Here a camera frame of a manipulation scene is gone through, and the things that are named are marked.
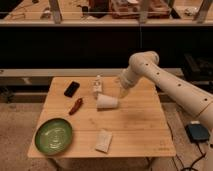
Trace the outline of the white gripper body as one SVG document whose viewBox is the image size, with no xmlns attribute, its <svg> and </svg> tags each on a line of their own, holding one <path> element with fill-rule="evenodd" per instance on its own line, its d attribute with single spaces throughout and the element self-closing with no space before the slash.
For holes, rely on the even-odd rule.
<svg viewBox="0 0 213 171">
<path fill-rule="evenodd" d="M 118 95 L 118 97 L 119 97 L 120 99 L 125 98 L 125 97 L 129 94 L 130 90 L 127 89 L 127 88 L 125 88 L 125 87 L 123 86 L 123 84 L 122 84 L 122 82 L 121 82 L 121 79 L 120 79 L 119 77 L 117 77 L 117 78 L 115 79 L 115 82 L 116 82 L 116 83 L 118 84 L 118 86 L 119 86 L 119 95 Z"/>
</svg>

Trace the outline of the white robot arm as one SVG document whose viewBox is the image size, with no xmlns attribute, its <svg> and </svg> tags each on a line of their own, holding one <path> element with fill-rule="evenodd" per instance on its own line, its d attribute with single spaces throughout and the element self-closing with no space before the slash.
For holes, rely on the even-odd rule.
<svg viewBox="0 0 213 171">
<path fill-rule="evenodd" d="M 197 118 L 207 129 L 213 129 L 213 95 L 172 75 L 158 66 L 159 56 L 154 51 L 139 52 L 129 58 L 129 65 L 119 74 L 123 89 L 134 87 L 146 77 L 171 99 Z"/>
</svg>

